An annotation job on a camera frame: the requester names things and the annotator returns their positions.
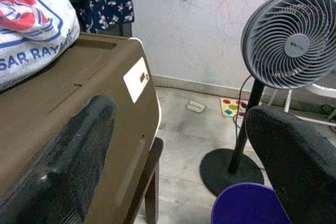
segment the electric fan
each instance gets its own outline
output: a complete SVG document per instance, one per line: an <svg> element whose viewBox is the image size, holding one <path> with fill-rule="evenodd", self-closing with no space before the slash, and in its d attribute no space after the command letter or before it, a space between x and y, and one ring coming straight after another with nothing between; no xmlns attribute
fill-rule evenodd
<svg viewBox="0 0 336 224"><path fill-rule="evenodd" d="M255 78L247 112L258 105L265 85L301 88L335 69L336 0L270 0L248 20L241 47ZM218 149L203 158L200 174L214 194L235 183L264 183L258 166L243 155L246 141L243 120L234 151Z"/></svg>

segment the white bag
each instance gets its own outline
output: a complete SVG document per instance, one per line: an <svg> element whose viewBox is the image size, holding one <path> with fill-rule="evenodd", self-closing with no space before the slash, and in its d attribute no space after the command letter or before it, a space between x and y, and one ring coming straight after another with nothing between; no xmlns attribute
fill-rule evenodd
<svg viewBox="0 0 336 224"><path fill-rule="evenodd" d="M0 0L0 91L47 66L78 36L68 0Z"/></svg>

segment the floral fabric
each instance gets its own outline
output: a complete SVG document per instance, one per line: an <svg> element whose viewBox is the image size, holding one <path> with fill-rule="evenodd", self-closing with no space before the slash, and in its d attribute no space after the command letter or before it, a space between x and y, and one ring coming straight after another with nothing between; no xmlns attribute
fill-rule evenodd
<svg viewBox="0 0 336 224"><path fill-rule="evenodd" d="M74 4L84 30L98 33L109 25L134 21L132 0L88 0Z"/></svg>

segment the scribbled wall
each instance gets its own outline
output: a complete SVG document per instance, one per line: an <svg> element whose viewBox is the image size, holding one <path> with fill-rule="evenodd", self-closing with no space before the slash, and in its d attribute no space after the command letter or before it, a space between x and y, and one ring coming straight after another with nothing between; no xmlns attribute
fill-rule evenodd
<svg viewBox="0 0 336 224"><path fill-rule="evenodd" d="M266 0L134 0L134 36L154 74L239 88L240 37Z"/></svg>

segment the purple stool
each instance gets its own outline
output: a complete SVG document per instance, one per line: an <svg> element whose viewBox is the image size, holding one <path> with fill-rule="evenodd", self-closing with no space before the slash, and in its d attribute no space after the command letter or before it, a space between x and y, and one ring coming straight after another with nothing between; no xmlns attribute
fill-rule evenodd
<svg viewBox="0 0 336 224"><path fill-rule="evenodd" d="M256 183L226 188L215 201L212 224L290 224L275 192Z"/></svg>

